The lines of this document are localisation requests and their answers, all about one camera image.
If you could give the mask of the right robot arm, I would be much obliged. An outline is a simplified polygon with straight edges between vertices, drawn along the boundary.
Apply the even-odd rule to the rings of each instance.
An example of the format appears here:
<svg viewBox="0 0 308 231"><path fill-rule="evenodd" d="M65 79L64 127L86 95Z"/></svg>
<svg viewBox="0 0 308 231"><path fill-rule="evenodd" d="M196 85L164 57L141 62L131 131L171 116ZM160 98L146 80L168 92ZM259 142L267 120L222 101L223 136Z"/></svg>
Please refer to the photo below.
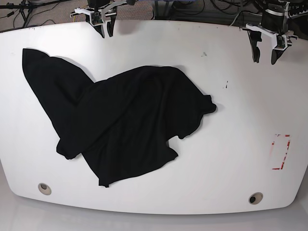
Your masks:
<svg viewBox="0 0 308 231"><path fill-rule="evenodd" d="M113 36L114 26L117 16L117 8L122 5L127 5L126 0L88 0L88 4L84 8L75 8L70 13L70 17L84 14L86 22L90 24L102 38L105 38L106 29L109 37Z"/></svg>

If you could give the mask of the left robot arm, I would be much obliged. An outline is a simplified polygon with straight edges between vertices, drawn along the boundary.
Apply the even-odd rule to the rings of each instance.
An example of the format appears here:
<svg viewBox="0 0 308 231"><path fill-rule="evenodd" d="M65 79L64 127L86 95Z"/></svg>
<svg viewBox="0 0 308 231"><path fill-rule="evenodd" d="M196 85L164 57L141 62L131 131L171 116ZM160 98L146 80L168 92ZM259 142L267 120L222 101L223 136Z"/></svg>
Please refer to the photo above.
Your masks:
<svg viewBox="0 0 308 231"><path fill-rule="evenodd" d="M274 65L283 53L292 46L291 39L297 39L292 30L288 29L287 21L289 7L303 3L302 0L255 0L254 4L261 11L261 22L258 25L246 24L243 28L247 32L253 62L258 63L260 49L257 46L262 36L271 40L271 64Z"/></svg>

